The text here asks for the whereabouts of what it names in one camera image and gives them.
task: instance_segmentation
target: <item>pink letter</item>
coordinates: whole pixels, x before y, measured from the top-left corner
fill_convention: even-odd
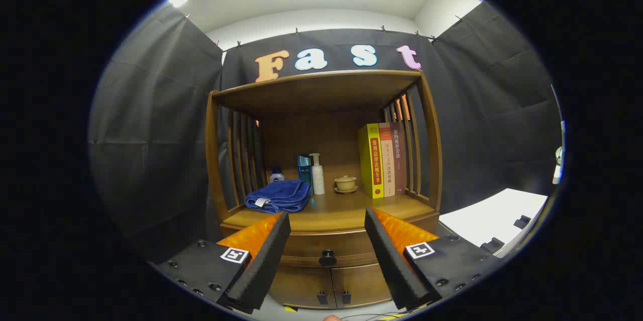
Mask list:
[[[397,48],[397,51],[402,54],[402,58],[404,58],[404,63],[408,67],[415,70],[422,68],[422,64],[415,62],[415,58],[413,58],[413,56],[417,54],[412,49],[409,49],[407,45],[400,46],[399,48]]]

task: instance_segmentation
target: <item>wooden cabinet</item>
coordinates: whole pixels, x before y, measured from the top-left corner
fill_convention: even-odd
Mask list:
[[[412,90],[417,90],[421,107],[414,108],[412,97],[418,96],[411,96]],[[416,121],[419,109],[424,122]],[[222,113],[226,124],[221,122]],[[406,193],[372,199],[360,187],[357,131],[364,124],[381,122],[403,123]],[[222,126],[225,131],[218,131]],[[418,127],[426,130],[427,147],[420,146]],[[278,165],[286,179],[297,179],[296,156],[321,153],[326,194],[312,196],[303,210],[290,213],[291,234],[269,292],[284,305],[333,309],[390,298],[364,229],[367,208],[429,232],[436,230],[442,195],[441,141],[422,71],[313,72],[212,91],[205,135],[209,187],[224,236],[270,216],[246,208],[244,200],[266,184],[271,167]],[[225,158],[220,158],[220,136],[227,142]],[[424,152],[428,168],[420,164]],[[225,182],[220,177],[223,164]],[[429,189],[423,191],[428,197],[421,193],[422,174],[427,172]],[[336,193],[334,179],[342,175],[355,176],[358,190]],[[224,186],[234,199],[225,199]],[[319,263],[326,250],[333,251],[334,264]],[[345,291],[351,294],[350,303],[344,302]]]
[[[331,278],[337,308],[364,306],[391,299],[379,264],[331,268]]]
[[[269,294],[284,305],[312,309],[357,307],[391,299],[379,264],[342,268],[278,266]]]
[[[324,293],[327,304],[317,295]],[[269,294],[284,305],[314,309],[335,309],[333,282],[327,268],[278,266]]]

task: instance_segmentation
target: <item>black backdrop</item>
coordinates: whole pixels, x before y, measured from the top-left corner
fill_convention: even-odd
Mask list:
[[[376,49],[375,65],[354,64],[351,48],[356,44]],[[443,143],[441,212],[504,188],[549,195],[554,154],[561,145],[551,79],[524,37],[485,3],[433,42],[393,31],[308,31],[229,49],[223,68],[222,51],[179,11],[164,7],[122,43],[94,97],[90,160],[106,209],[133,246],[154,262],[196,238],[220,237],[207,199],[207,93],[255,81],[255,59],[283,49],[290,55],[278,71],[281,77],[342,69],[408,70],[396,51],[404,45],[416,51],[436,103]],[[322,49],[328,65],[296,69],[297,53],[308,48]],[[411,97],[416,120],[423,124],[416,90]],[[227,121],[223,110],[219,124]],[[426,148],[424,127],[418,135]],[[230,184],[225,126],[219,127],[218,143],[223,184]],[[426,152],[421,166],[428,195]],[[231,187],[223,191],[232,204]]]
[[[357,66],[351,48],[376,49],[373,66]],[[427,37],[379,30],[319,30],[262,39],[228,49],[223,89],[254,82],[255,59],[283,49],[289,56],[280,77],[345,69],[409,70],[395,49],[416,51],[431,88],[443,144],[443,200],[448,213],[505,188],[549,195],[555,151],[561,146],[560,115],[551,79],[524,37],[486,3],[441,34]],[[299,71],[299,51],[319,48],[328,64]],[[424,116],[417,91],[411,93],[419,124]],[[427,135],[419,127],[420,146]],[[225,152],[225,138],[219,138]],[[428,158],[422,157],[422,189],[428,191]]]
[[[88,136],[94,182],[150,261],[206,236],[205,107],[222,53],[167,5],[126,37],[98,84]]]

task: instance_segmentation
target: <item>red book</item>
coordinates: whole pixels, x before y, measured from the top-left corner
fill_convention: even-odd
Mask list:
[[[395,194],[404,194],[406,193],[406,151],[402,122],[391,123],[391,138],[393,144],[393,168],[395,170]]]
[[[395,163],[393,158],[392,123],[379,124],[379,138],[382,146],[382,175],[384,181],[384,197],[395,195]]]

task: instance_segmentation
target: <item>cable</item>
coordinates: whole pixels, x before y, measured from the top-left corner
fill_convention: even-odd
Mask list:
[[[395,317],[399,318],[399,316],[393,316],[392,314],[383,314],[383,313],[362,313],[362,314],[352,314],[351,316],[344,316],[341,319],[353,317],[353,316],[390,316],[390,317]]]
[[[403,314],[406,314],[405,312],[399,312],[399,311],[395,311],[395,312],[385,312],[385,313],[387,314],[386,316],[393,316],[393,317],[397,317],[397,316],[395,316],[394,314],[398,314],[398,313],[399,313],[399,314],[402,314],[402,313],[403,313]],[[373,316],[373,317],[371,317],[371,318],[367,319],[366,321],[371,321],[372,319],[374,319],[374,318],[376,318],[376,317],[377,317],[377,316]]]

